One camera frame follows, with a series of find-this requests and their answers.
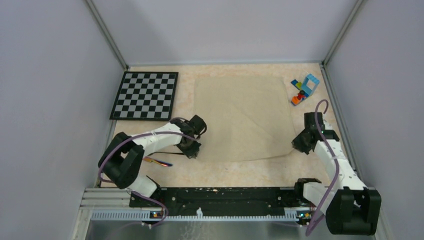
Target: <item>checkerboard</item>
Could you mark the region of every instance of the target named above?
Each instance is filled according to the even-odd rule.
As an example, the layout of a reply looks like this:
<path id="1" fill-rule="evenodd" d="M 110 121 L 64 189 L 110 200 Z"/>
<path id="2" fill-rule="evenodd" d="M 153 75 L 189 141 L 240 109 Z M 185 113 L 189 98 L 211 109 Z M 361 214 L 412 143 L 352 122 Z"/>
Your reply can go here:
<path id="1" fill-rule="evenodd" d="M 178 72 L 125 72 L 110 119 L 169 121 Z"/>

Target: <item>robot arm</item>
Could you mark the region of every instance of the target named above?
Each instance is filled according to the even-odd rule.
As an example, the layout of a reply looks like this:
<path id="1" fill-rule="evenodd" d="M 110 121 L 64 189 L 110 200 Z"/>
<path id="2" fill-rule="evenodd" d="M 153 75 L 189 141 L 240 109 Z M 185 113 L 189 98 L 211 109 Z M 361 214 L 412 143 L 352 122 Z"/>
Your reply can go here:
<path id="1" fill-rule="evenodd" d="M 358 178 L 343 153 L 337 134 L 319 112 L 318 124 L 336 156 L 331 155 L 318 133 L 314 115 L 314 112 L 304 114 L 305 129 L 292 141 L 292 145 L 306 154 L 313 150 L 324 164 L 330 179 L 336 174 L 336 158 L 339 173 L 328 196 L 325 196 L 327 187 L 317 179 L 299 179 L 295 188 L 301 193 L 302 199 L 315 206 L 325 198 L 320 211 L 325 214 L 327 227 L 332 234 L 375 234 L 381 206 L 379 192 L 369 189 Z"/>
<path id="2" fill-rule="evenodd" d="M 120 189 L 129 189 L 150 197 L 158 185 L 146 175 L 139 175 L 144 157 L 147 157 L 167 146 L 177 146 L 188 158 L 196 157 L 201 144 L 182 135 L 198 138 L 206 131 L 206 124 L 195 115 L 190 121 L 172 119 L 164 126 L 146 132 L 146 136 L 133 139 L 124 144 L 105 163 L 102 171 Z M 123 132 L 118 133 L 98 162 L 100 167 L 105 158 L 123 141 L 133 137 Z"/>

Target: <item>tabletop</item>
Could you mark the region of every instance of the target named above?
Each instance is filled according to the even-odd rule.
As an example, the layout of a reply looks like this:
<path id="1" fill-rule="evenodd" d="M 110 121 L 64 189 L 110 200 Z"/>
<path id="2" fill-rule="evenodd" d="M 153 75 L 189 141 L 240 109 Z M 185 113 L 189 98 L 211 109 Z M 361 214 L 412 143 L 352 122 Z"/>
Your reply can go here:
<path id="1" fill-rule="evenodd" d="M 303 81 L 301 77 L 313 74 L 320 80 L 314 94 L 297 106 L 290 104 L 291 117 L 296 134 L 304 129 L 304 113 L 313 112 L 322 99 L 329 99 L 318 63 L 281 64 L 225 64 L 225 65 L 172 65 L 131 67 L 133 72 L 178 72 L 172 117 L 190 119 L 193 116 L 194 89 L 196 79 L 223 76 L 272 76 L 283 79 L 287 96 L 295 96 L 297 90 L 290 82 Z M 330 105 L 325 119 L 340 136 L 333 108 Z M 118 120 L 114 135 L 140 134 L 163 126 L 163 121 Z M 170 146 L 165 152 L 179 152 Z M 311 152 L 309 155 L 293 150 L 285 156 L 238 162 L 201 162 L 183 155 L 153 155 L 159 160 L 172 163 L 172 167 L 143 162 L 140 173 L 156 181 L 161 187 L 292 187 L 298 178 L 317 178 L 329 184 L 329 177 L 320 159 Z M 102 187 L 113 187 L 103 183 Z"/>

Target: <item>beige cloth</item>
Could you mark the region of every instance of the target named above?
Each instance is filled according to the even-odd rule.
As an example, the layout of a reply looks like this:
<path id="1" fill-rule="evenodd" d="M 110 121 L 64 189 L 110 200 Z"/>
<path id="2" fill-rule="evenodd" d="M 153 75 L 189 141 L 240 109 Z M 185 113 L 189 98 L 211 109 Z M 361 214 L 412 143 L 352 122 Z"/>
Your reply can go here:
<path id="1" fill-rule="evenodd" d="M 199 161 L 237 162 L 287 155 L 295 129 L 281 78 L 196 79 L 194 114 L 207 124 Z"/>

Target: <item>white wall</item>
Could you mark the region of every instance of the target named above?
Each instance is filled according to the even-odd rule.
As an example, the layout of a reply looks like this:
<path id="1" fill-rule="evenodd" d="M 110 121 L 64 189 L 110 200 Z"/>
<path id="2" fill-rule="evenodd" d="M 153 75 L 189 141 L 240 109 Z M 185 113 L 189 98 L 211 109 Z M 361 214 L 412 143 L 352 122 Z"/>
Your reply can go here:
<path id="1" fill-rule="evenodd" d="M 82 0 L 0 3 L 0 239 L 70 239 L 123 70 Z"/>
<path id="2" fill-rule="evenodd" d="M 325 58 L 355 0 L 94 0 L 129 65 Z"/>
<path id="3" fill-rule="evenodd" d="M 365 182 L 397 239 L 424 234 L 424 1 L 371 0 L 328 66 Z"/>

